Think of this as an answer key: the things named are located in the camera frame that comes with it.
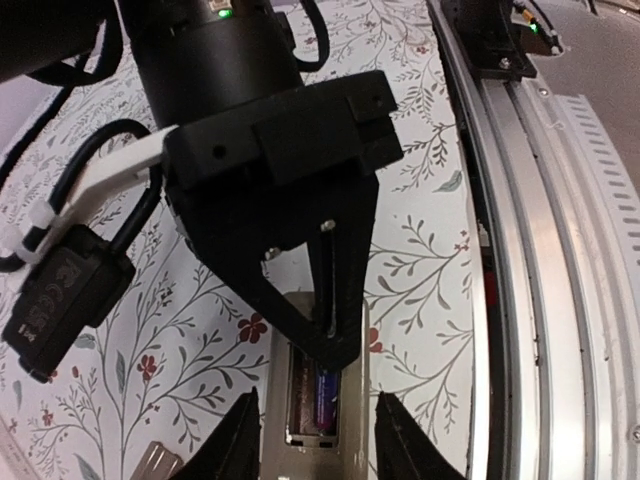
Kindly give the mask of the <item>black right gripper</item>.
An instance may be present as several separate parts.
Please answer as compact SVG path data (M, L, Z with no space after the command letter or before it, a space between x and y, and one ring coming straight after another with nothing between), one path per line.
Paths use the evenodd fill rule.
M387 76L368 71L255 100L171 131L162 165L194 254L326 370L359 355L378 170L403 156ZM266 279L270 251L312 295L301 313Z

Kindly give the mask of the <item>white air conditioner remote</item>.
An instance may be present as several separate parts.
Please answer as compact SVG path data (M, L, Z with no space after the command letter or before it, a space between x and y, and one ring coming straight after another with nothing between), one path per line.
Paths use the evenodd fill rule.
M366 479L369 353L338 373L321 370L278 330L271 336L261 479Z

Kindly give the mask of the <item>grey remote battery cover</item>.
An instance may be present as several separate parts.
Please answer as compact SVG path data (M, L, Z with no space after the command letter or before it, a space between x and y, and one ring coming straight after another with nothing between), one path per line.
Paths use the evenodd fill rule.
M161 442L152 441L135 467L131 480L167 480L184 466L183 459Z

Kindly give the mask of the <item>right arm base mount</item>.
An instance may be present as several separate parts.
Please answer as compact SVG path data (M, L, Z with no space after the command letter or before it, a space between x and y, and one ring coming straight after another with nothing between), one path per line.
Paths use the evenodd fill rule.
M468 67L480 78L534 78L532 54L564 52L559 33L535 1L444 1L441 9Z

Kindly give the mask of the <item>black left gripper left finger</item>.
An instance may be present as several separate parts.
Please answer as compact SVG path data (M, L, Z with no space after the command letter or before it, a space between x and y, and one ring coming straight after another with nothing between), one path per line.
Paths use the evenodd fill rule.
M258 393L253 388L233 403L197 453L179 470L179 478L258 479L260 433Z

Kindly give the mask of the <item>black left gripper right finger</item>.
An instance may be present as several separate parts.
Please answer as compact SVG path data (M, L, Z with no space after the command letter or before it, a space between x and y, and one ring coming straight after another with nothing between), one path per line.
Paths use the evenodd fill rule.
M381 392L375 408L377 477L462 480L395 394Z

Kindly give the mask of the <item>black battery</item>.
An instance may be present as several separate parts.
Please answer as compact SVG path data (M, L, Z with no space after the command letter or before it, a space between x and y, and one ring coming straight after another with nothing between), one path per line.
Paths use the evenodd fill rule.
M316 370L314 423L323 434L335 435L337 430L340 374Z

